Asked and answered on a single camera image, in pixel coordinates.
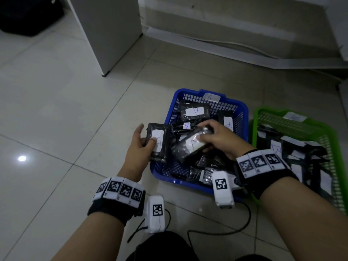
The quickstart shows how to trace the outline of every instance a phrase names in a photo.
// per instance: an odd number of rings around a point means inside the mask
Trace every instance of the black cable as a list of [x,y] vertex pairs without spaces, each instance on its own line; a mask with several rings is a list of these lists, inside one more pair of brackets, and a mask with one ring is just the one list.
[[171,223],[171,213],[167,210],[167,209],[164,209],[168,214],[169,214],[169,222],[168,222],[168,224],[167,224],[167,227],[164,229],[165,231],[167,230],[167,228],[168,228],[168,226],[169,226],[169,224]]
[[139,231],[141,231],[141,230],[145,230],[145,229],[147,229],[148,227],[147,226],[145,226],[145,227],[142,227],[142,228],[139,228],[140,227],[140,225],[142,225],[142,223],[145,221],[145,219],[144,220],[142,220],[142,222],[139,224],[139,226],[137,227],[137,229],[135,230],[135,232],[134,233],[132,233],[132,235],[128,238],[128,240],[127,240],[127,243],[129,243],[132,239],[133,239],[133,237],[135,236],[135,234],[137,233],[137,232],[139,232]]
[[248,209],[248,211],[249,211],[248,221],[246,222],[246,224],[242,228],[240,228],[238,230],[235,230],[235,231],[232,231],[232,232],[228,232],[228,233],[207,233],[207,232],[196,231],[196,230],[188,230],[187,231],[187,237],[189,239],[191,248],[194,249],[193,246],[192,246],[191,239],[190,239],[190,233],[200,233],[200,234],[203,234],[203,235],[223,236],[223,235],[232,235],[232,234],[239,233],[239,232],[243,231],[250,223],[250,220],[251,220],[251,210],[250,210],[249,206],[245,202],[238,202],[238,203],[244,204],[246,206],[246,208]]

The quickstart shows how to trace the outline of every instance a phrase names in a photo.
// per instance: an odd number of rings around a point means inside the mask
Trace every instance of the green plastic basket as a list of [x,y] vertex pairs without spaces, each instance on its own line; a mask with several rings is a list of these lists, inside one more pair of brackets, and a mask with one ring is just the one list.
[[256,146],[258,124],[267,124],[282,132],[283,134],[298,140],[316,141],[326,148],[328,154],[325,158],[330,162],[322,165],[332,172],[332,195],[334,206],[348,214],[348,189],[345,167],[342,160],[340,146],[335,131],[328,125],[307,118],[303,122],[297,122],[283,118],[292,110],[276,110],[262,106],[254,112],[254,122],[252,128],[252,145]]

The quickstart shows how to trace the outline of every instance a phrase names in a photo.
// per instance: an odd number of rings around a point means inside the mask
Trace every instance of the right hand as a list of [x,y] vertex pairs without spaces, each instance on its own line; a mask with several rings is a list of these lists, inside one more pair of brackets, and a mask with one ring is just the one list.
[[229,159],[236,159],[246,152],[255,149],[252,145],[241,139],[230,129],[215,120],[207,120],[199,127],[210,125],[214,129],[213,135],[200,135],[197,139],[204,143],[213,144],[217,149],[223,151]]

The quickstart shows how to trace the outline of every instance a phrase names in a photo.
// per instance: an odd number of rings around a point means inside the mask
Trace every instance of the forearm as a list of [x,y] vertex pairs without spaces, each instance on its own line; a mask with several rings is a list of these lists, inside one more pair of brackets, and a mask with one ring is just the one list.
[[276,181],[260,200],[296,260],[347,259],[347,216],[298,180]]
[[115,261],[120,248],[124,225],[102,212],[89,215],[52,261]]

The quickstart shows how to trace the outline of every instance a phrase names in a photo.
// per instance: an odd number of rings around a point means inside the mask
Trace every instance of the blue plastic basket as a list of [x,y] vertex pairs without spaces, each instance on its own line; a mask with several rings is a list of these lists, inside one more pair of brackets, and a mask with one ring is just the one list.
[[[212,94],[220,96],[219,102],[203,100],[203,96],[206,94]],[[249,111],[248,107],[238,100],[232,100],[226,98],[224,94],[219,94],[216,92],[210,92],[207,90],[200,90],[199,92],[189,89],[179,89],[175,92],[172,104],[169,108],[165,124],[172,124],[176,122],[179,114],[177,110],[179,109],[179,101],[185,99],[192,102],[198,103],[209,103],[211,106],[211,117],[217,114],[218,110],[233,110],[233,127],[234,132],[242,139],[248,141],[248,121],[249,121]],[[184,185],[189,188],[193,188],[199,191],[213,194],[213,188],[204,187],[198,184],[190,183],[184,180],[173,178],[170,174],[175,173],[182,175],[186,178],[189,175],[190,167],[180,164],[170,153],[167,164],[161,164],[152,161],[150,163],[150,170],[155,178],[159,180],[164,180],[167,182]]]

